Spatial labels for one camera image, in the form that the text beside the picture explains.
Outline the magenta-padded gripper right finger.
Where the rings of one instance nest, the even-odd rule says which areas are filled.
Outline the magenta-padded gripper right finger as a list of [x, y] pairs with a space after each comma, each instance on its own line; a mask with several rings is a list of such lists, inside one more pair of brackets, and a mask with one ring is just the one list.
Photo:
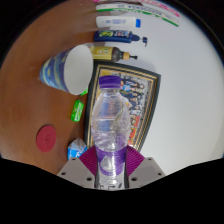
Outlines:
[[163, 178], [165, 173], [152, 157], [144, 157], [131, 146], [127, 147], [125, 187], [135, 189]]

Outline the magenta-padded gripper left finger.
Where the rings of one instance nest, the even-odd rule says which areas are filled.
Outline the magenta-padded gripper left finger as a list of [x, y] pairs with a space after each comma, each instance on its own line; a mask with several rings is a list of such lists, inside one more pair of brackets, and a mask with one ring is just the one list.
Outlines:
[[99, 180], [95, 147], [92, 146], [80, 157], [70, 158], [58, 176], [81, 187], [95, 189]]

